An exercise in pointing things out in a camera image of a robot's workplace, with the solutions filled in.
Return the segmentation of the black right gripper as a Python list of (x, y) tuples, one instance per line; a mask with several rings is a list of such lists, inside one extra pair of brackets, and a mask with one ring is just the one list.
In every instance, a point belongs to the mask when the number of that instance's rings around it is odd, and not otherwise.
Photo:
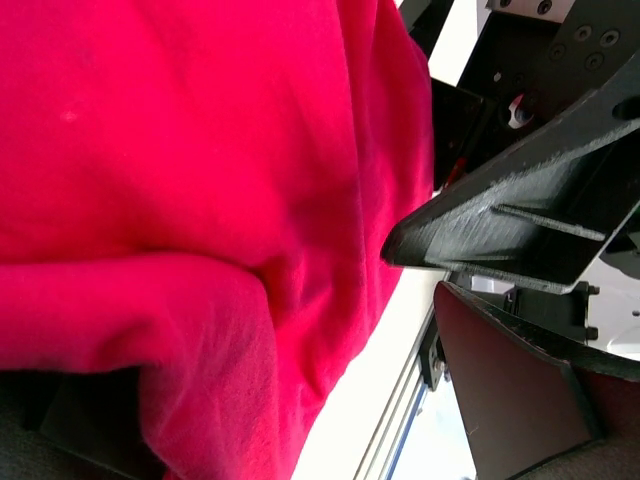
[(489, 11), (458, 84), (435, 89), (440, 194), (381, 256), (563, 294), (639, 206), (639, 5)]

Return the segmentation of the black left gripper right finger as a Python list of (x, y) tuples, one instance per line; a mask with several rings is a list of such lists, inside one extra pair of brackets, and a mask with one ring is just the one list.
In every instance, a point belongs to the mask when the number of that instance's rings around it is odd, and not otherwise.
[(450, 282), (434, 307), (478, 478), (638, 478), (638, 362)]

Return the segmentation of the magenta t shirt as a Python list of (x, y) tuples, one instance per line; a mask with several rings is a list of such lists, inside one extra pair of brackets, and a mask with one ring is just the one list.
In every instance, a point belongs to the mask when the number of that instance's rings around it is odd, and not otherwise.
[(1, 366), (136, 366), (170, 479), (287, 479), (432, 192), (391, 1), (5, 1)]

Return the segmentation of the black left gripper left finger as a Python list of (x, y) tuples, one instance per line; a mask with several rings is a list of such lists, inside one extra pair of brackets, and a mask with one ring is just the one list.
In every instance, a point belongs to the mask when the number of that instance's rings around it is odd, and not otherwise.
[(3, 479), (161, 479), (144, 443), (138, 371), (1, 374)]

